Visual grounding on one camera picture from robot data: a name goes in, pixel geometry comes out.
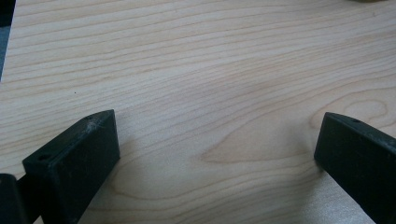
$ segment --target wooden surface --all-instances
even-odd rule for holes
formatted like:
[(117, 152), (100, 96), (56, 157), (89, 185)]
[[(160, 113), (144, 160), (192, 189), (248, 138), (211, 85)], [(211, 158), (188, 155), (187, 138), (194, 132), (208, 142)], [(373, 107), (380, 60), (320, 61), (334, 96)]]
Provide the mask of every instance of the wooden surface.
[(313, 161), (325, 111), (396, 136), (396, 1), (19, 0), (0, 172), (114, 108), (80, 223), (371, 223)]

